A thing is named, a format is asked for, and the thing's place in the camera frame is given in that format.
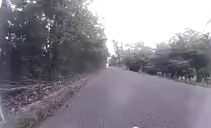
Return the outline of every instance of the gray road surface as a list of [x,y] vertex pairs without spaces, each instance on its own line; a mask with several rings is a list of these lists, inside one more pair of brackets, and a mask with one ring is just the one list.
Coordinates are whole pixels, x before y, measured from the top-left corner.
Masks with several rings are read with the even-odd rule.
[[211,89],[107,68],[41,128],[211,128]]

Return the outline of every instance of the roadside vegetation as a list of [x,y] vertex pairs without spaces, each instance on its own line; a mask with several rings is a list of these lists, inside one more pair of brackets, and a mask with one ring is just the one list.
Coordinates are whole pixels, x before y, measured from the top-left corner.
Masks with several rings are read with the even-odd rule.
[[171,79],[211,84],[211,35],[192,29],[175,34],[156,48],[143,42],[126,44],[113,41],[115,55],[110,66],[124,67]]
[[88,10],[89,4],[3,0],[0,92],[6,111],[18,112],[106,66],[104,27]]

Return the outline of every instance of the overcast sky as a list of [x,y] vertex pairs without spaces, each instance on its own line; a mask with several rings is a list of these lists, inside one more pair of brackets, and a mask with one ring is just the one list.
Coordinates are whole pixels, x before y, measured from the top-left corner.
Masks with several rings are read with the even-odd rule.
[[90,9],[104,18],[108,39],[124,43],[155,47],[185,28],[211,31],[211,0],[94,0]]

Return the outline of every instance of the dirt shoulder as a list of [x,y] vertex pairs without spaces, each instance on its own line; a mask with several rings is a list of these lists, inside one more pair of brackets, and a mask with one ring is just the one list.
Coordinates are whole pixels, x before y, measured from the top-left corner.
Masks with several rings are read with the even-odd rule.
[[49,95],[45,95],[41,100],[17,109],[8,118],[9,128],[36,127],[47,117],[53,116],[65,102],[71,99],[89,80],[98,75],[99,72],[100,70],[94,73],[84,74],[72,84],[66,83],[65,85],[60,85],[59,89],[51,92]]

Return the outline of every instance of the asphalt road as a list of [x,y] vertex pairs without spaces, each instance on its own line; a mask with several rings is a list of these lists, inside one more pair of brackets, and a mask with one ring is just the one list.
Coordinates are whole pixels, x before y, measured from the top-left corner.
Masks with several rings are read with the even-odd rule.
[[211,89],[115,68],[41,128],[211,128]]

